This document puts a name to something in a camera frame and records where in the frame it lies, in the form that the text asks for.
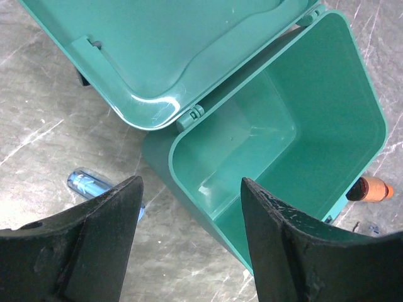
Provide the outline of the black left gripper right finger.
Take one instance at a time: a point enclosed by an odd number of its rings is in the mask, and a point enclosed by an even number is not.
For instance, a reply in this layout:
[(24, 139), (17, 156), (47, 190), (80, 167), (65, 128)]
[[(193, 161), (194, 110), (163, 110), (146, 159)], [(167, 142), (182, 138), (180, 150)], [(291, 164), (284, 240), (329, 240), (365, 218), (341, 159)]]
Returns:
[(260, 301), (401, 301), (402, 233), (369, 237), (324, 223), (241, 181)]

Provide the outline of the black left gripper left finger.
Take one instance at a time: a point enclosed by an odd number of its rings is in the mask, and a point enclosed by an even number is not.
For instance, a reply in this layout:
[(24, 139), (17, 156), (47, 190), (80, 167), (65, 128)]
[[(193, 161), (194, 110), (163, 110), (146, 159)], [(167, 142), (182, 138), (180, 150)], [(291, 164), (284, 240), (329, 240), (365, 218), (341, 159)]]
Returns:
[(118, 301), (143, 190), (132, 176), (56, 215), (1, 230), (1, 300)]

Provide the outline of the brown bottle orange cap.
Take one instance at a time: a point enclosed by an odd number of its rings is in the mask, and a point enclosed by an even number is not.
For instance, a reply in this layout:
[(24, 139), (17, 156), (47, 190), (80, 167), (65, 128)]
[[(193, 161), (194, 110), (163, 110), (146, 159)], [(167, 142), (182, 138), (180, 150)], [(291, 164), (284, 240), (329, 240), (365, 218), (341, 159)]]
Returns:
[(346, 198), (349, 201), (379, 203), (390, 199), (393, 195), (393, 187), (383, 180), (377, 177), (361, 176), (347, 192)]

